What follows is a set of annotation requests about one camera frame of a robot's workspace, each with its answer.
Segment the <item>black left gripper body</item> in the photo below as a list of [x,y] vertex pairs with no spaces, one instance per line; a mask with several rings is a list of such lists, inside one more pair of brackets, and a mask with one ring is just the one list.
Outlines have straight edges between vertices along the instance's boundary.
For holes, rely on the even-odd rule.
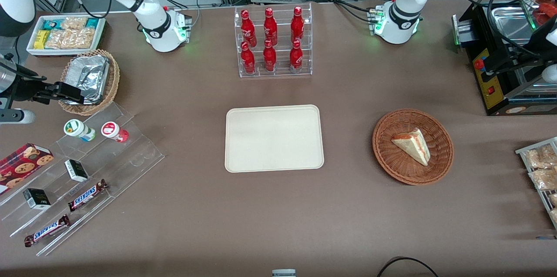
[[519,48],[497,48],[489,53],[489,76],[519,69],[538,66],[547,61],[539,53]]

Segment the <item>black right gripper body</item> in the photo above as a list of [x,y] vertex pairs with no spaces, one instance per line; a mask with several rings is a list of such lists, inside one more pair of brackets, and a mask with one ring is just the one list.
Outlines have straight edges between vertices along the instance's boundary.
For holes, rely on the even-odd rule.
[[46,77],[27,78],[16,76],[11,85],[11,102],[33,101],[33,95],[41,87],[53,87],[51,83],[46,83]]

